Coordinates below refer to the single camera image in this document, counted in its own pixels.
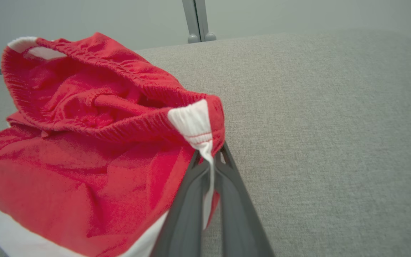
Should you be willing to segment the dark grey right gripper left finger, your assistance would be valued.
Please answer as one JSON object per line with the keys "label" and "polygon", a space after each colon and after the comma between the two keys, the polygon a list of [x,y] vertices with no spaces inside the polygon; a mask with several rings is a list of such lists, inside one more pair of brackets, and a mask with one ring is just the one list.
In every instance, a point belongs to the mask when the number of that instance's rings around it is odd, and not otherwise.
{"label": "dark grey right gripper left finger", "polygon": [[195,151],[150,254],[152,257],[200,257],[204,197],[210,164]]}

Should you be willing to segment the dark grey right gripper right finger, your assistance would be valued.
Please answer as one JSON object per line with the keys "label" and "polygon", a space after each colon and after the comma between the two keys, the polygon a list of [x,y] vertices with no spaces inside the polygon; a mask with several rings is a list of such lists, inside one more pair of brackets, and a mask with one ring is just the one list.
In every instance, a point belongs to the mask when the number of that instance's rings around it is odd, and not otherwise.
{"label": "dark grey right gripper right finger", "polygon": [[224,257],[274,257],[267,234],[227,143],[215,155]]}

